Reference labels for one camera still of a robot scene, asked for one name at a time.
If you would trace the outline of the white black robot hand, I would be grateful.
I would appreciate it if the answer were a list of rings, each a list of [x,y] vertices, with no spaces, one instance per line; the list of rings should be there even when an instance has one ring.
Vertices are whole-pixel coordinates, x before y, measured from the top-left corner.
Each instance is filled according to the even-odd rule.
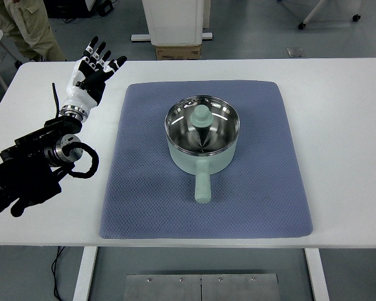
[[[66,87],[66,100],[60,115],[71,116],[85,122],[91,109],[99,106],[106,81],[127,61],[126,56],[109,60],[110,50],[106,42],[98,42],[97,36],[89,42],[79,60],[76,61]]]

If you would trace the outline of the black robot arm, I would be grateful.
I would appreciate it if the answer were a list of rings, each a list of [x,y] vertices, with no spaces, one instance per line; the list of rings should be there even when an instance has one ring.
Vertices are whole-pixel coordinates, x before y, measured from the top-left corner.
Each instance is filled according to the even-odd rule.
[[[75,166],[56,153],[64,136],[77,134],[82,123],[69,116],[45,122],[44,127],[15,140],[0,153],[0,213],[11,207],[19,217],[28,207],[42,204],[61,192],[59,182]]]

